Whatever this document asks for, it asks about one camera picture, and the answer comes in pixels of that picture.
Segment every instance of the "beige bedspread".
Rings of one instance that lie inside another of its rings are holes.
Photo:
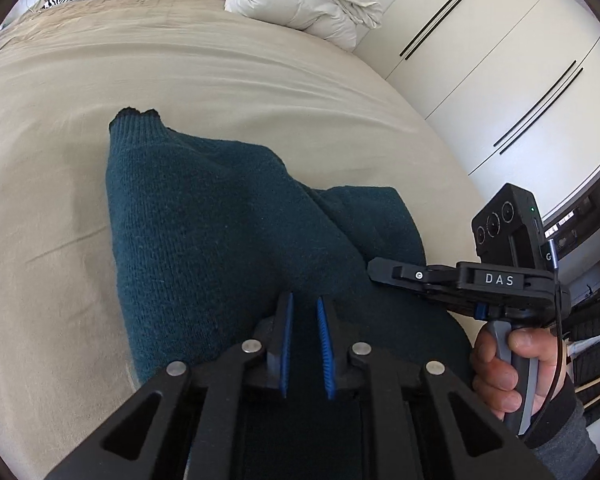
[[[368,66],[222,0],[87,0],[0,35],[0,453],[42,478],[133,392],[116,298],[107,125],[156,108],[272,148],[312,187],[393,186],[431,263],[474,259],[477,191]]]

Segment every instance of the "gray sleeve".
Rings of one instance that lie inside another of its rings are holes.
[[[582,480],[598,459],[583,414],[582,403],[578,400],[576,409],[558,434],[531,450],[557,480]]]

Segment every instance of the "handheld device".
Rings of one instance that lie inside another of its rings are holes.
[[[376,258],[368,264],[368,274],[375,282],[419,292],[444,303],[449,310],[488,322],[497,342],[496,356],[517,370],[516,390],[523,399],[519,410],[505,415],[505,425],[515,434],[528,436],[538,360],[511,352],[507,338],[512,330],[548,326],[555,321],[561,363],[561,319],[569,315],[571,298],[557,279],[557,251],[554,242],[544,236],[531,192],[505,184],[474,217],[472,231],[481,264],[459,262],[456,268],[420,268]],[[559,369],[545,405],[555,390]]]

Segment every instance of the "hand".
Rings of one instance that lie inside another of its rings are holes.
[[[557,338],[543,328],[521,328],[509,334],[509,348],[521,357],[537,357],[538,384],[532,413],[537,412],[549,392],[558,362]],[[505,413],[515,412],[522,405],[522,396],[514,390],[518,384],[518,372],[510,364],[496,356],[496,340],[482,327],[475,340],[471,364],[476,371],[474,391],[500,419]],[[566,376],[567,352],[562,352],[562,371],[554,392],[561,390]]]

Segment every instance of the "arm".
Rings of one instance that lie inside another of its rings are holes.
[[[547,330],[515,330],[509,336],[509,347],[522,357],[538,357],[538,387],[534,398],[536,413],[554,377],[557,366],[557,341]],[[475,342],[471,361],[477,373],[474,390],[500,419],[505,413],[520,407],[522,398],[513,388],[518,374],[511,365],[495,357],[496,342],[481,330]],[[540,426],[529,436],[526,444],[558,480],[582,480],[598,458],[589,439],[583,418],[583,408],[577,399],[573,383],[566,377],[566,363],[554,398]]]

